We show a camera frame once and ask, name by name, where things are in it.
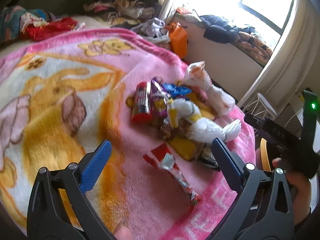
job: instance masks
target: screw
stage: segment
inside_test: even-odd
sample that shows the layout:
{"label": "screw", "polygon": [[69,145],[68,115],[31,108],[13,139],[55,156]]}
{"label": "screw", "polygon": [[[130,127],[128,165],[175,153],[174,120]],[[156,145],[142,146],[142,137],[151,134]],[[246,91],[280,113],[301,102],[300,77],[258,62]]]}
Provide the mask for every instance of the screw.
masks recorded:
{"label": "screw", "polygon": [[254,170],[255,166],[252,163],[247,163],[245,165],[247,167],[248,170]]}
{"label": "screw", "polygon": [[78,166],[78,165],[77,165],[76,163],[70,163],[69,166],[68,166],[68,168],[69,168],[70,170],[74,170],[77,166]]}
{"label": "screw", "polygon": [[39,173],[45,173],[47,171],[46,167],[42,167],[39,169]]}
{"label": "screw", "polygon": [[280,169],[280,168],[277,168],[277,169],[276,169],[276,172],[279,173],[279,174],[283,174],[283,170]]}

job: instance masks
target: yellow flower print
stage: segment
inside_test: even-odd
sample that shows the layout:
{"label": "yellow flower print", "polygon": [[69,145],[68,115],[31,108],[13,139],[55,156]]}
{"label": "yellow flower print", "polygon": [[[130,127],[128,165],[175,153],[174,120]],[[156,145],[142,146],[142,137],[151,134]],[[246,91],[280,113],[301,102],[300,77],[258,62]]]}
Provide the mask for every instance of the yellow flower print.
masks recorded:
{"label": "yellow flower print", "polygon": [[41,68],[45,64],[45,61],[46,59],[43,57],[37,58],[29,62],[29,64],[26,66],[26,70],[34,70],[34,69]]}
{"label": "yellow flower print", "polygon": [[120,55],[121,51],[134,49],[133,46],[120,39],[106,41],[96,40],[91,43],[79,44],[78,47],[84,50],[87,56],[98,56],[102,54]]}

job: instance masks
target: window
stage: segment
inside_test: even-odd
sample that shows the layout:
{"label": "window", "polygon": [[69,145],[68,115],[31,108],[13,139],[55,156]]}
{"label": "window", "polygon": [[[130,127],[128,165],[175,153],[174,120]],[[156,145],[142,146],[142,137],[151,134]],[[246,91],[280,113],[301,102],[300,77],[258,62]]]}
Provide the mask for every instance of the window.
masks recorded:
{"label": "window", "polygon": [[199,15],[224,17],[230,25],[250,25],[274,49],[289,20],[293,0],[180,0]]}

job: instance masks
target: orange bag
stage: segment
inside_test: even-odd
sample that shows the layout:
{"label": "orange bag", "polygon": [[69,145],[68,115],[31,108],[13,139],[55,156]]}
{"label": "orange bag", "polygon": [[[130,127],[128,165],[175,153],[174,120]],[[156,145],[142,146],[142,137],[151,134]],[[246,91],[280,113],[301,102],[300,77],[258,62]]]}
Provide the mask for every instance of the orange bag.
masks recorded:
{"label": "orange bag", "polygon": [[187,32],[180,23],[172,22],[165,27],[169,31],[173,52],[180,58],[184,58],[187,53]]}

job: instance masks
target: white plush toy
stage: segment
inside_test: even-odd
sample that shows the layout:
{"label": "white plush toy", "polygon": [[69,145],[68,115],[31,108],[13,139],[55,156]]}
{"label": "white plush toy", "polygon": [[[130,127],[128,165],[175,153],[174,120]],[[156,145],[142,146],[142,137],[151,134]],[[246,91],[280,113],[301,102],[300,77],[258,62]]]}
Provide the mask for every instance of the white plush toy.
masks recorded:
{"label": "white plush toy", "polygon": [[172,128],[178,127],[181,118],[189,121],[191,126],[186,137],[197,142],[212,143],[215,138],[228,142],[235,139],[241,130],[239,119],[222,128],[210,119],[202,117],[198,106],[183,98],[170,99],[167,105],[167,114]]}

